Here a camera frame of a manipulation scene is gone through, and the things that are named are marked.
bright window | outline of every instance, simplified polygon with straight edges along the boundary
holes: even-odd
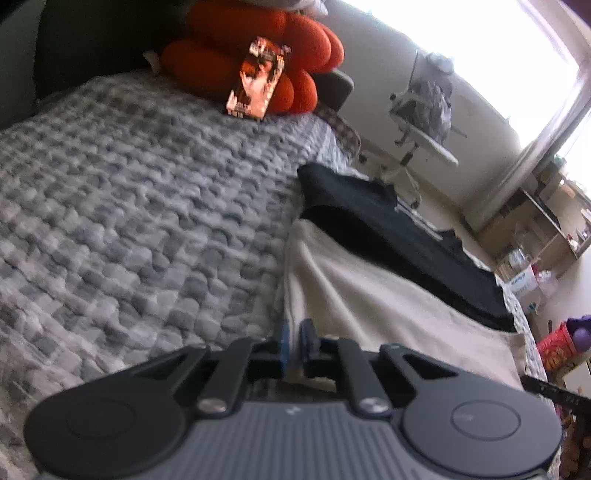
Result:
[[[566,177],[591,196],[591,113],[560,148],[558,156],[566,160],[562,169]]]
[[[519,135],[537,137],[574,84],[578,65],[554,49],[517,0],[344,0],[454,60]]]

black cloth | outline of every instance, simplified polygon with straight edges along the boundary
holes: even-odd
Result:
[[[350,252],[433,293],[484,326],[514,332],[495,276],[478,268],[453,231],[441,241],[396,211],[394,187],[336,174],[319,164],[298,169],[304,193],[301,218],[312,221]]]

white wall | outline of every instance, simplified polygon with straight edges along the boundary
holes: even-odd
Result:
[[[28,0],[0,23],[0,129],[33,113],[37,27],[45,0]]]
[[[361,136],[400,157],[394,145],[400,134],[388,117],[389,96],[406,88],[417,47],[406,36],[340,0],[328,0],[327,7],[329,16],[323,22],[345,47],[340,69],[355,81],[355,90],[340,113]],[[452,111],[454,125],[468,135],[466,139],[451,132],[445,143],[459,160],[459,168],[427,161],[424,155],[415,156],[410,166],[464,206],[515,161],[521,148],[514,130],[460,78],[454,80]]]
[[[568,317],[591,314],[591,253],[587,250],[567,272],[560,277],[558,292],[549,298],[536,315],[536,327],[541,336],[548,334],[548,320],[553,328]]]

plaid blanket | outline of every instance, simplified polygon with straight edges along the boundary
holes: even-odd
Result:
[[[145,72],[0,132],[0,479],[35,475],[21,432],[42,398],[267,335],[296,169],[344,171],[359,145],[328,109],[239,120]]]

